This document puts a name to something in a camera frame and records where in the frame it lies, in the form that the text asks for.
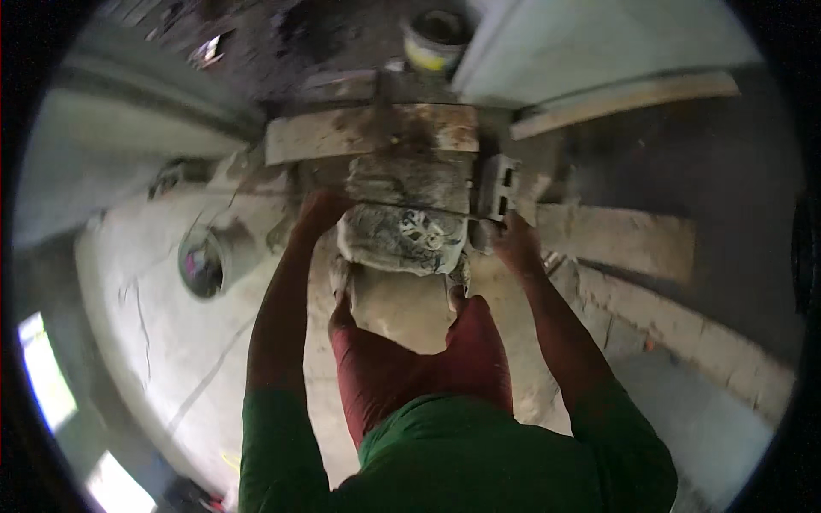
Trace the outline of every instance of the green shirt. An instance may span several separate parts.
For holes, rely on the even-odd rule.
[[[365,436],[360,472],[333,491],[291,393],[252,392],[242,416],[240,513],[668,513],[676,497],[670,453],[615,380],[577,401],[575,437],[519,424],[478,399],[419,397]]]

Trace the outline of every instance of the window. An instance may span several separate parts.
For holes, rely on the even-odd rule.
[[[91,471],[85,486],[106,513],[150,513],[157,506],[108,451]]]
[[[17,332],[23,345],[23,360],[34,396],[48,428],[54,433],[77,411],[77,403],[54,359],[40,313],[21,323]]]

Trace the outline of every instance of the person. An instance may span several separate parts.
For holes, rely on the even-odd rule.
[[[524,289],[573,437],[513,417],[505,350],[467,272],[447,280],[457,312],[447,348],[411,350],[356,326],[346,266],[333,266],[328,336],[361,470],[333,491],[311,428],[302,359],[314,245],[354,202],[309,195],[251,334],[239,508],[270,511],[640,511],[672,507],[670,453],[613,377],[544,271],[535,229],[491,227],[494,253]]]

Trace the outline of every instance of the red pants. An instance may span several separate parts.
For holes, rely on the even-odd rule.
[[[513,415],[510,369],[484,297],[468,299],[445,342],[441,353],[419,355],[358,327],[333,333],[342,408],[357,449],[368,431],[425,394],[479,397]]]

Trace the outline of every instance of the bare forearm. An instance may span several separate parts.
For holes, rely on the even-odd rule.
[[[544,362],[562,389],[567,410],[612,372],[593,338],[539,265],[520,276]]]
[[[299,224],[273,274],[251,333],[247,391],[274,386],[305,400],[302,359],[308,323],[308,272],[319,236]]]

